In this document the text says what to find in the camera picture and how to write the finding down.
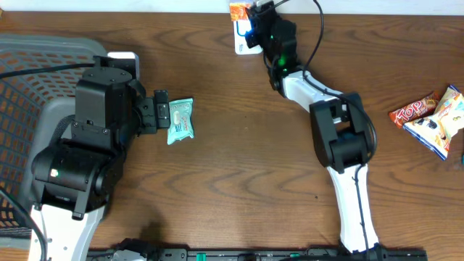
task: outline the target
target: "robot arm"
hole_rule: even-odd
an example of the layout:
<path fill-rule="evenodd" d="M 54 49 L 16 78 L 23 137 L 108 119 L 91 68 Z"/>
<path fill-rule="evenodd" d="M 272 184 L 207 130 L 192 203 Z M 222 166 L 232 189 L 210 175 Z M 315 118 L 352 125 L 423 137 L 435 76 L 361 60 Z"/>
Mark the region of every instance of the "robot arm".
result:
<path fill-rule="evenodd" d="M 363 112 L 359 111 L 363 109 L 359 95 L 331 90 L 309 72 L 303 78 L 296 53 L 296 25 L 282 20 L 272 1 L 252 6 L 247 14 L 252 25 L 245 35 L 247 45 L 260 45 L 265 57 L 272 61 L 267 67 L 273 89 L 310 113 L 316 155 L 329 171 L 336 189 L 342 244 L 351 253 L 372 249 L 378 243 L 367 192 L 372 138 Z M 346 103 L 347 99 L 357 106 Z M 349 123 L 349 127 L 338 130 L 338 123 Z"/>
<path fill-rule="evenodd" d="M 56 126 L 49 145 L 31 170 L 31 217 L 47 242 L 47 259 L 85 260 L 97 225 L 104 217 L 132 140 L 169 128 L 166 91 L 146 97 L 138 81 L 138 57 L 131 52 L 94 57 L 83 73 L 72 104 L 44 112 L 39 126 Z M 62 120 L 50 124 L 60 112 Z M 62 134 L 70 126 L 70 138 Z M 39 260 L 38 235 L 32 234 L 29 260 Z"/>

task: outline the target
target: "small orange object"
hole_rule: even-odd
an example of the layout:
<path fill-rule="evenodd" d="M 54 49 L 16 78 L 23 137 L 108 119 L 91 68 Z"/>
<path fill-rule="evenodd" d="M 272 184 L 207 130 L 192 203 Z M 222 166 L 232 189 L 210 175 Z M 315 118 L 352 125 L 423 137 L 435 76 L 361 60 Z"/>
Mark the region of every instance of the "small orange object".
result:
<path fill-rule="evenodd" d="M 232 22 L 239 20 L 248 20 L 248 15 L 246 9 L 251 7 L 251 4 L 248 3 L 230 3 L 231 10 L 231 19 Z"/>

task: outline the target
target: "basket mesh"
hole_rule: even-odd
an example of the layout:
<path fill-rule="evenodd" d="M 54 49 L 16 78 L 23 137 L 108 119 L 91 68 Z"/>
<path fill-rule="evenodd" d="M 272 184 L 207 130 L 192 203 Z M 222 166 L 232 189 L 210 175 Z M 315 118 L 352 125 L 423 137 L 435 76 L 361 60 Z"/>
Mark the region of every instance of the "basket mesh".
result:
<path fill-rule="evenodd" d="M 92 63 L 93 55 L 105 55 L 102 50 L 85 39 L 0 35 L 0 73 Z M 43 106 L 55 98 L 75 97 L 75 85 L 84 70 L 0 80 L 0 186 L 15 198 L 27 193 L 20 187 Z M 12 206 L 0 197 L 0 236 L 29 235 Z"/>

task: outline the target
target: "snack packet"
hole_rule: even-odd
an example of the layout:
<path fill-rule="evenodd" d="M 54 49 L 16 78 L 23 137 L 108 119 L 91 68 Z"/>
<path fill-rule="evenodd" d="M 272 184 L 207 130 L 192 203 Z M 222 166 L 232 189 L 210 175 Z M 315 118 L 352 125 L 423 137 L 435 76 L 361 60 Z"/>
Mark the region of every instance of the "snack packet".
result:
<path fill-rule="evenodd" d="M 415 101 L 412 104 L 406 105 L 401 109 L 397 109 L 394 112 L 390 112 L 390 119 L 401 128 L 405 123 L 426 116 L 432 113 L 438 104 L 440 97 L 437 92 L 429 94 L 427 97 L 420 101 Z"/>
<path fill-rule="evenodd" d="M 171 145 L 174 141 L 182 141 L 189 136 L 194 138 L 194 128 L 191 125 L 193 104 L 192 98 L 169 103 L 171 126 L 167 132 L 167 145 Z"/>
<path fill-rule="evenodd" d="M 454 86 L 448 87 L 432 116 L 405 123 L 403 128 L 445 160 L 451 138 L 464 128 L 463 95 Z"/>
<path fill-rule="evenodd" d="M 235 42 L 235 53 L 238 55 L 260 54 L 261 46 L 248 48 L 245 35 L 252 29 L 247 15 L 247 8 L 254 4 L 253 0 L 229 0 L 229 10 L 233 23 L 233 40 Z"/>

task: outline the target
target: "white wall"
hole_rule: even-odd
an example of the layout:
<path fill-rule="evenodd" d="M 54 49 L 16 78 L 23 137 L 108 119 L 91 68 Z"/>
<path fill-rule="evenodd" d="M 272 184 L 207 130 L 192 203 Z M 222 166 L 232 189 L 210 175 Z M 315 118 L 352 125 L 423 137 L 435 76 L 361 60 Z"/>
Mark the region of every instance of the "white wall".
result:
<path fill-rule="evenodd" d="M 319 0 L 327 14 L 464 15 L 464 0 Z M 5 11 L 228 12 L 229 0 L 0 0 Z M 283 13 L 316 13 L 311 0 L 292 0 Z"/>

